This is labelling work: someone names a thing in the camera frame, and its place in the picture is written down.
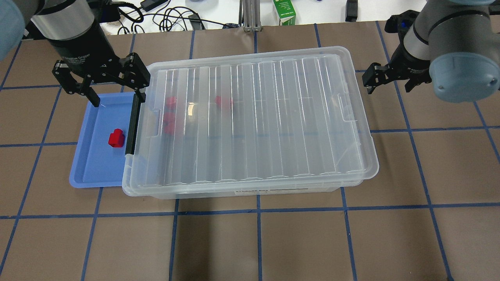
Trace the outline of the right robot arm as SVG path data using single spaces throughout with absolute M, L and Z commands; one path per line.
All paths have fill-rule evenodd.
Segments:
M 386 65 L 372 63 L 362 76 L 376 87 L 405 80 L 405 91 L 431 83 L 449 103 L 472 103 L 499 91 L 499 34 L 491 28 L 495 0 L 428 0 L 421 11 L 391 16 L 385 32 L 399 45 Z

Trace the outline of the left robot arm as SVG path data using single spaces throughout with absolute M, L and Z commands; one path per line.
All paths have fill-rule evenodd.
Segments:
M 98 107 L 92 84 L 115 82 L 131 88 L 145 102 L 150 73 L 137 53 L 120 58 L 85 0 L 2 0 L 1 59 L 22 39 L 32 22 L 61 59 L 52 74 L 68 94 L 85 96 Z

